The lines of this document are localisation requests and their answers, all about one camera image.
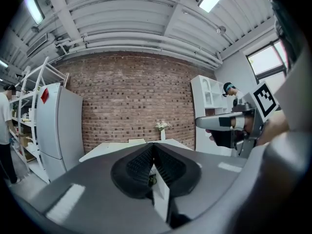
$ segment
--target brick wall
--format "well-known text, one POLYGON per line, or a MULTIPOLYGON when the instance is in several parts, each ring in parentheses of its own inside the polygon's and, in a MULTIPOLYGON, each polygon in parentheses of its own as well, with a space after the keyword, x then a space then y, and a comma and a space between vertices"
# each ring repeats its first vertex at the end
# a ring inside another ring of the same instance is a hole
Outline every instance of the brick wall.
POLYGON ((109 52, 85 55, 57 65, 70 73, 67 88, 83 97, 85 152, 102 142, 132 138, 160 139, 155 129, 166 121, 166 138, 195 148, 195 113, 191 79, 215 78, 210 70, 147 53, 109 52))

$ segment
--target gray floor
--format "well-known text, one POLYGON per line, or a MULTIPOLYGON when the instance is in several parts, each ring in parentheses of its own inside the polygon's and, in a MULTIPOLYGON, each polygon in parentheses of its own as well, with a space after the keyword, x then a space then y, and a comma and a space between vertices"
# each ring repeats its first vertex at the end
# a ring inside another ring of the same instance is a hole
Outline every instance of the gray floor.
POLYGON ((14 151, 11 151, 11 155, 16 175, 22 181, 14 185, 8 182, 8 186, 11 192, 29 201, 47 184, 33 172, 28 173, 25 164, 14 151))

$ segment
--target qr code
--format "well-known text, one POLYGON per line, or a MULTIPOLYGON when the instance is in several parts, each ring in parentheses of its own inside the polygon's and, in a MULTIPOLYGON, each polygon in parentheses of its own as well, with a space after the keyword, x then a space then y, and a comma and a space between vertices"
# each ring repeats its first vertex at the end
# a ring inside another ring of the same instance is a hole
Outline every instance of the qr code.
POLYGON ((253 93, 258 101, 263 116, 266 117, 275 108, 276 102, 266 84, 253 93))

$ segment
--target black pants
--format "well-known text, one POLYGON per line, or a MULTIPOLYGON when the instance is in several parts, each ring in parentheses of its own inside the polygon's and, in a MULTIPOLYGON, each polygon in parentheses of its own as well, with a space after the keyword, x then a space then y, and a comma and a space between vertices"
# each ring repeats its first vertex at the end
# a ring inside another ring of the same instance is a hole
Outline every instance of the black pants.
POLYGON ((10 144, 0 145, 0 170, 2 176, 4 178, 9 178, 11 183, 15 183, 17 181, 17 177, 15 174, 10 144))

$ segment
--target red paper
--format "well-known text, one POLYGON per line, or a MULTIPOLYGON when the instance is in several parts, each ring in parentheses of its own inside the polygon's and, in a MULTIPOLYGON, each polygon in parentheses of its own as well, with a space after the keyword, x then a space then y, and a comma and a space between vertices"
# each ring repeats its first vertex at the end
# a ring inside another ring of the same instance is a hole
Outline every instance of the red paper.
POLYGON ((45 104, 45 102, 47 101, 47 99, 49 98, 49 91, 48 91, 48 88, 46 88, 43 93, 42 93, 42 96, 41 96, 41 99, 43 101, 43 104, 45 104))

